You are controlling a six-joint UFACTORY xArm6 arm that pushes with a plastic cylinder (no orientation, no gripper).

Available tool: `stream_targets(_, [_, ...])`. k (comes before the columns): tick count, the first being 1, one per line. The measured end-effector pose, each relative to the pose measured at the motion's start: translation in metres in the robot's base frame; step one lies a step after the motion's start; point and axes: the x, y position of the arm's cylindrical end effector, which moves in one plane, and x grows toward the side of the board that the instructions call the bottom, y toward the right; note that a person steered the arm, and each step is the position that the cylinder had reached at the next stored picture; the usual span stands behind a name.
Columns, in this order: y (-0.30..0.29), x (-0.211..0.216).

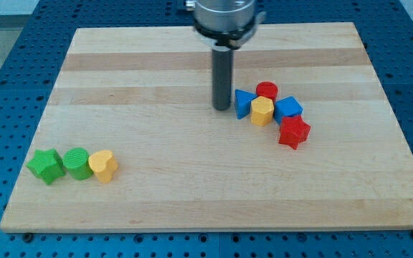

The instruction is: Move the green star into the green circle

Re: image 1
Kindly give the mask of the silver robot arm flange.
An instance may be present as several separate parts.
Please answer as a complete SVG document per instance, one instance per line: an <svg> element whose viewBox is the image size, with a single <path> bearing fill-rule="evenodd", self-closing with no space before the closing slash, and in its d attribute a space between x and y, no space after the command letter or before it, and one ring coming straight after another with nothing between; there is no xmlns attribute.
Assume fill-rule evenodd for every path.
<svg viewBox="0 0 413 258"><path fill-rule="evenodd" d="M188 0L185 9L193 14L194 33L214 51L241 48L254 37L266 13L256 10L255 0Z"/></svg>

